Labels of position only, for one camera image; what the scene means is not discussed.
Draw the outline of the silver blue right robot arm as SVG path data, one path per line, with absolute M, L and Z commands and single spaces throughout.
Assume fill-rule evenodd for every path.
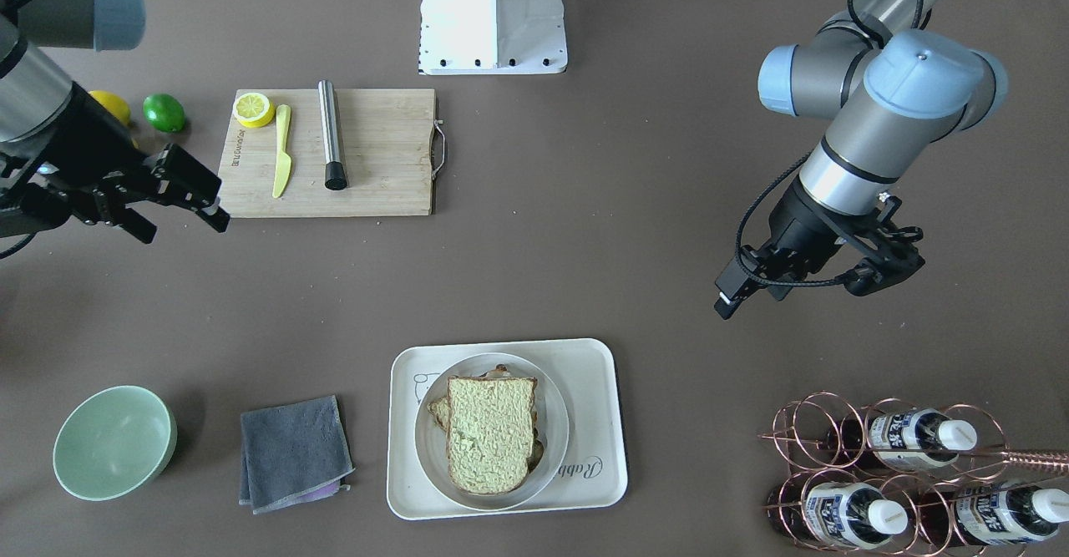
M 149 244 L 148 200 L 189 210 L 217 232 L 221 181 L 183 146 L 155 154 L 46 55 L 46 47 L 130 50 L 144 38 L 144 0 L 3 0 L 1 234 L 30 239 L 76 219 Z

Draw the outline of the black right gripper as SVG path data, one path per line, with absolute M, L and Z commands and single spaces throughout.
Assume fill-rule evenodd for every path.
M 68 82 L 49 117 L 3 141 L 3 238 L 56 229 L 80 219 L 126 230 L 150 244 L 157 227 L 131 210 L 149 200 L 190 210 L 224 233 L 221 179 L 177 144 L 155 154 L 134 145 L 129 131 L 87 90 Z

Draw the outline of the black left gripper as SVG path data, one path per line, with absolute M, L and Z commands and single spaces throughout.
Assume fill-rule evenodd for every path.
M 920 227 L 894 225 L 902 202 L 879 196 L 881 208 L 865 215 L 841 215 L 821 206 L 797 180 L 787 188 L 770 214 L 771 237 L 759 248 L 740 246 L 717 277 L 719 297 L 714 309 L 729 320 L 742 301 L 766 288 L 776 301 L 794 287 L 843 287 L 853 296 L 867 296 L 897 287 L 925 266 L 916 248 Z M 859 263 L 831 280 L 814 275 L 828 264 L 841 246 L 852 246 Z

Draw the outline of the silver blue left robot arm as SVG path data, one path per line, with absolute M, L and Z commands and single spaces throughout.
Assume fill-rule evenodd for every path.
M 795 287 L 843 287 L 867 296 L 924 266 L 923 231 L 894 225 L 892 188 L 925 146 L 974 128 L 1009 89 L 1000 59 L 928 31 L 938 0 L 845 0 L 811 43 L 779 46 L 758 75 L 765 109 L 828 119 L 809 153 L 776 177 L 770 237 L 743 244 L 717 277 L 715 310 L 746 298 L 776 301 Z

